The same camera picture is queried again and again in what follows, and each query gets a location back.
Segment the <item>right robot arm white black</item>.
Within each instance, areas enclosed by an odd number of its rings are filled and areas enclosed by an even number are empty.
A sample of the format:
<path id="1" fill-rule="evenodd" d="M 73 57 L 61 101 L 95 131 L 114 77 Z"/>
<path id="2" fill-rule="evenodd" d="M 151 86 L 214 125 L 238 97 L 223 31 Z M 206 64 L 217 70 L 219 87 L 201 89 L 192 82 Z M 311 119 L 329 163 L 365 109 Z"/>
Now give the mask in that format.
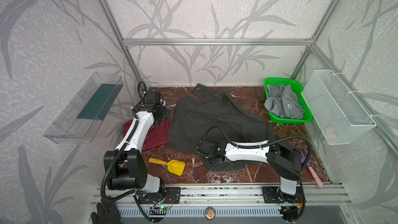
<path id="1" fill-rule="evenodd" d="M 206 140 L 213 129 L 219 129 L 223 140 L 212 143 Z M 307 157 L 301 161 L 301 151 L 288 141 L 299 139 L 307 146 Z M 197 152 L 210 163 L 218 164 L 236 161 L 258 161 L 269 164 L 280 176 L 280 186 L 276 191 L 281 202 L 293 203 L 296 189 L 301 182 L 304 168 L 312 155 L 311 142 L 302 136 L 288 136 L 278 140 L 265 140 L 257 143 L 237 143 L 229 139 L 219 126 L 209 128 L 203 139 L 197 143 Z"/>

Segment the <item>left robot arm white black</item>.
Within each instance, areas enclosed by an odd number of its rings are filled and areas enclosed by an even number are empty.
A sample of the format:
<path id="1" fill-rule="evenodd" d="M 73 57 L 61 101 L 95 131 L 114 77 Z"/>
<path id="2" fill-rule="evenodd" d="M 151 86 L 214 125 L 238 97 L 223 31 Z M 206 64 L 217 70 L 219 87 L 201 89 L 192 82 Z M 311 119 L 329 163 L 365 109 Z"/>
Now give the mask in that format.
<path id="1" fill-rule="evenodd" d="M 148 131 L 170 117 L 163 105 L 161 93 L 148 91 L 146 84 L 137 85 L 139 102 L 132 107 L 132 123 L 114 151 L 104 155 L 105 175 L 101 183 L 101 198 L 115 202 L 128 195 L 147 196 L 153 201 L 166 196 L 163 179 L 148 173 L 142 149 Z"/>

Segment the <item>dark grey striped shirt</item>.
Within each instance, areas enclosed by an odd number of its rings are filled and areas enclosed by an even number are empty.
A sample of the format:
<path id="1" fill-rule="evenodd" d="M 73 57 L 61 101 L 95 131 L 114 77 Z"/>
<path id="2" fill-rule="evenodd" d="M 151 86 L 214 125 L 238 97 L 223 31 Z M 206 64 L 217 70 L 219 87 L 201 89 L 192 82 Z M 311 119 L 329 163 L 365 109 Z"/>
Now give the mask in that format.
<path id="1" fill-rule="evenodd" d="M 170 149 L 195 154 L 202 138 L 212 143 L 226 136 L 237 143 L 276 140 L 272 124 L 245 110 L 229 93 L 201 84 L 192 92 L 194 97 L 176 103 L 168 135 Z"/>

